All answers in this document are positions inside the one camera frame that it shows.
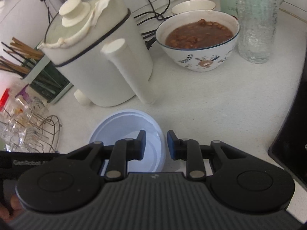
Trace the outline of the person's left hand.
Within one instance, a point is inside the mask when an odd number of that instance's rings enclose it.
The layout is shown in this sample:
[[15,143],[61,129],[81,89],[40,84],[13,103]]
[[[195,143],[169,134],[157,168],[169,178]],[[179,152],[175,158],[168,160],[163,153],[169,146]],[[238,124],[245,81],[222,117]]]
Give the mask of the person's left hand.
[[3,204],[0,206],[0,217],[6,223],[11,222],[23,212],[24,208],[21,206],[16,194],[11,196],[9,206],[4,206]]

